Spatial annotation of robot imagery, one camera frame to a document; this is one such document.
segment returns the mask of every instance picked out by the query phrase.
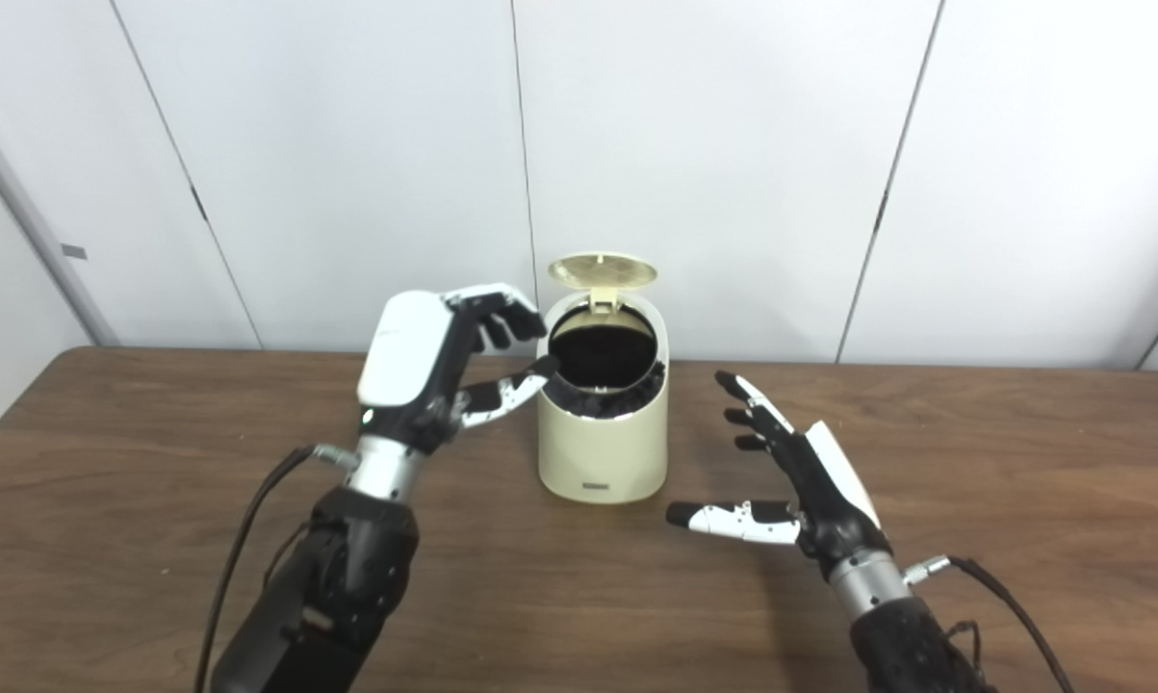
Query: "lid hinge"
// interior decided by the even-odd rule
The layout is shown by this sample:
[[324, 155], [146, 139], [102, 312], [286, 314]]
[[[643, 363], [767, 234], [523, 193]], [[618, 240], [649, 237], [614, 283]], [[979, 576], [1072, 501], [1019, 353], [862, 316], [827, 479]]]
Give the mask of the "lid hinge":
[[622, 304], [617, 300], [617, 290], [610, 286], [592, 286], [591, 306], [588, 306], [591, 312], [606, 315], [620, 311], [621, 307]]

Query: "beige trash can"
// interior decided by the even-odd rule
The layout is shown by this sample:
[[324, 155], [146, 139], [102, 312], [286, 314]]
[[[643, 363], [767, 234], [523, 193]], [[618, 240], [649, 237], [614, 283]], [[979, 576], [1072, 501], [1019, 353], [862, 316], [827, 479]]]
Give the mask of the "beige trash can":
[[584, 503], [652, 496], [668, 474], [668, 338], [640, 289], [657, 270], [616, 253], [549, 264], [571, 289], [544, 315], [536, 355], [560, 362], [540, 403], [540, 479]]

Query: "open lid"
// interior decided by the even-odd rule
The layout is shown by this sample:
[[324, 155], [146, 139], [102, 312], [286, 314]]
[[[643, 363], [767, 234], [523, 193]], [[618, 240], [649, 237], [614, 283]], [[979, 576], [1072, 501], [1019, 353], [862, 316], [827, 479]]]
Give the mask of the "open lid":
[[617, 292], [652, 284], [657, 271], [632, 255], [576, 253], [549, 264], [549, 276], [571, 289], [591, 291], [592, 312], [617, 312]]

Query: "robotic arm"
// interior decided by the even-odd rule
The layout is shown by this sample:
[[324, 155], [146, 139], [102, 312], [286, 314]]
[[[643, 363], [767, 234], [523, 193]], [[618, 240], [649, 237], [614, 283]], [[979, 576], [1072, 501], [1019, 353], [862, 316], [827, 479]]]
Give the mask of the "robotic arm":
[[816, 560], [852, 622], [852, 648], [868, 672], [872, 692], [992, 691], [925, 601], [913, 594], [911, 584], [943, 569], [943, 563], [926, 562], [900, 574], [868, 493], [828, 426], [820, 422], [798, 433], [745, 378], [718, 372], [716, 381], [745, 403], [727, 409], [727, 421], [754, 431], [738, 437], [736, 447], [768, 452], [793, 483], [799, 509], [774, 501], [673, 503], [667, 520], [690, 531], [797, 545]]
[[357, 451], [307, 453], [349, 469], [314, 505], [305, 539], [223, 650], [217, 693], [345, 693], [408, 589], [419, 544], [411, 499], [420, 461], [463, 429], [513, 411], [544, 387], [552, 356], [525, 372], [460, 388], [486, 343], [544, 336], [534, 304], [505, 284], [408, 291], [386, 304], [357, 397]]

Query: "wooden table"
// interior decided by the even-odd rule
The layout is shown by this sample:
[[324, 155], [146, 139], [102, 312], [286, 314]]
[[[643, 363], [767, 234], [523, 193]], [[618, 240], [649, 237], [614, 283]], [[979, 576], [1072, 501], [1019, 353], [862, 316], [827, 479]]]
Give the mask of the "wooden table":
[[[0, 691], [186, 691], [232, 531], [263, 474], [307, 442], [353, 444], [359, 355], [86, 348], [0, 423]], [[475, 378], [508, 372], [479, 359]], [[790, 495], [736, 452], [711, 382], [746, 374], [842, 440], [901, 563], [952, 553], [1005, 581], [1083, 693], [1158, 693], [1158, 372], [675, 364], [670, 477], [626, 508], [536, 479], [535, 414], [428, 461], [402, 608], [358, 691], [864, 691], [848, 625], [790, 549], [664, 523], [670, 499]], [[337, 481], [271, 495], [223, 615]], [[974, 618], [1004, 693], [1055, 685], [1013, 617], [950, 574], [918, 588]]]

